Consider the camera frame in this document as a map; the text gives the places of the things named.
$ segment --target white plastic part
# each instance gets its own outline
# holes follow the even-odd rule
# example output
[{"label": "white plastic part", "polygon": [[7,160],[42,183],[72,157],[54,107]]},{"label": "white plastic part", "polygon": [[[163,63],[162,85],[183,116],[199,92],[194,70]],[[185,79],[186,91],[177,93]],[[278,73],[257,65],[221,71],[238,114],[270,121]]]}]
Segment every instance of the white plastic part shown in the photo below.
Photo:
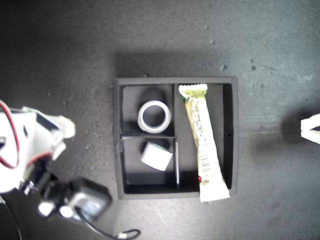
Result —
[{"label": "white plastic part", "polygon": [[173,154],[164,147],[148,142],[143,151],[141,161],[151,168],[165,171]]},{"label": "white plastic part", "polygon": [[118,235],[116,236],[118,239],[127,239],[128,235],[123,232],[119,232]]},{"label": "white plastic part", "polygon": [[320,126],[320,113],[301,120],[301,137],[320,144],[320,131],[313,130]]},{"label": "white plastic part", "polygon": [[[150,107],[160,107],[164,111],[164,120],[159,126],[149,126],[144,120],[144,113]],[[138,113],[138,125],[143,130],[150,134],[158,134],[167,129],[171,121],[171,113],[167,105],[162,101],[148,101],[142,105]]]},{"label": "white plastic part", "polygon": [[73,209],[69,206],[61,206],[59,212],[66,219],[69,219],[74,215]]},{"label": "white plastic part", "polygon": [[[0,163],[0,193],[6,193],[18,188],[23,179],[30,152],[33,151],[34,132],[36,127],[35,113],[12,114],[12,121],[15,125],[16,134],[19,140],[20,154],[19,165],[10,169]],[[25,136],[24,127],[27,129],[28,138]],[[7,117],[0,112],[0,137],[5,137],[5,146],[0,149],[0,156],[11,165],[17,164],[17,148],[12,128]]]},{"label": "white plastic part", "polygon": [[55,204],[53,202],[43,201],[38,206],[39,212],[45,217],[49,216],[53,209],[55,209]]},{"label": "white plastic part", "polygon": [[[37,122],[37,114],[58,129],[50,131],[41,125]],[[11,117],[19,141],[19,156],[12,127],[2,111],[0,111],[0,138],[2,142],[5,141],[5,145],[0,149],[0,156],[12,166],[17,165],[19,159],[19,164],[16,168],[10,169],[0,163],[0,193],[19,188],[20,183],[28,177],[26,169],[31,160],[36,161],[43,154],[52,154],[55,160],[66,149],[64,139],[75,135],[75,124],[63,116],[45,115],[36,109],[23,107],[18,111],[14,110]]]}]

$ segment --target barcode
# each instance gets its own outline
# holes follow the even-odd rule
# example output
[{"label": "barcode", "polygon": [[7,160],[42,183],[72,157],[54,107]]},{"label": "barcode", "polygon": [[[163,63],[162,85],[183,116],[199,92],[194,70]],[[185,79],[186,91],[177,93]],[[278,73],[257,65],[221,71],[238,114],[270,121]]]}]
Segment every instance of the barcode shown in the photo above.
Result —
[{"label": "barcode", "polygon": [[210,163],[208,155],[199,156],[200,164],[202,167],[202,172],[210,171]]}]

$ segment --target small white block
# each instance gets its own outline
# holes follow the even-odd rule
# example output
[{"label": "small white block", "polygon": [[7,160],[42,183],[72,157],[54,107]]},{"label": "small white block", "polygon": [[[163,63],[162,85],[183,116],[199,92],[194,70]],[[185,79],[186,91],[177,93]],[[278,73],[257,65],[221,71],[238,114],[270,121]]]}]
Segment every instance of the small white block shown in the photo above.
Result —
[{"label": "small white block", "polygon": [[141,161],[151,168],[165,171],[173,154],[162,146],[148,142],[143,151]]}]

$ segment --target black tray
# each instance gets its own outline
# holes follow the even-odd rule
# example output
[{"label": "black tray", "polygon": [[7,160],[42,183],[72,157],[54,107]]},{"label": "black tray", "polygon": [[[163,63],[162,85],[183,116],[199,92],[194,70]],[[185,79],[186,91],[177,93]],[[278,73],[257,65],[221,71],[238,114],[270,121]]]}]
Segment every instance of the black tray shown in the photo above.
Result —
[{"label": "black tray", "polygon": [[[199,196],[197,149],[178,92],[180,84],[199,83],[208,84],[205,97],[222,175],[230,194],[237,193],[239,133],[235,77],[118,78],[114,83],[114,150],[120,199]],[[171,112],[169,127],[159,134],[144,132],[137,123],[140,107],[151,100],[164,102]],[[173,153],[166,171],[141,162],[147,142]]]}]

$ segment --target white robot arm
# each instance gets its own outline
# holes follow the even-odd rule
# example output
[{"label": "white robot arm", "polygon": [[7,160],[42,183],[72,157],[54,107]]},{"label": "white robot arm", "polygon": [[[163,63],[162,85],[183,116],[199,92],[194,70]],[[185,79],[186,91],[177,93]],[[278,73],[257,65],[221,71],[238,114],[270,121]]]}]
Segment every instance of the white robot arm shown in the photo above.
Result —
[{"label": "white robot arm", "polygon": [[38,159],[56,160],[66,149],[64,139],[74,135],[70,119],[28,107],[10,109],[0,100],[0,193],[18,189],[28,166]]},{"label": "white robot arm", "polygon": [[14,188],[28,195],[38,192],[39,213],[84,222],[94,232],[111,239],[135,239],[138,229],[112,236],[90,221],[105,212],[112,198],[105,186],[85,178],[65,182],[48,168],[66,149],[64,139],[75,135],[75,124],[63,116],[51,116],[29,107],[10,109],[0,100],[0,194]]}]

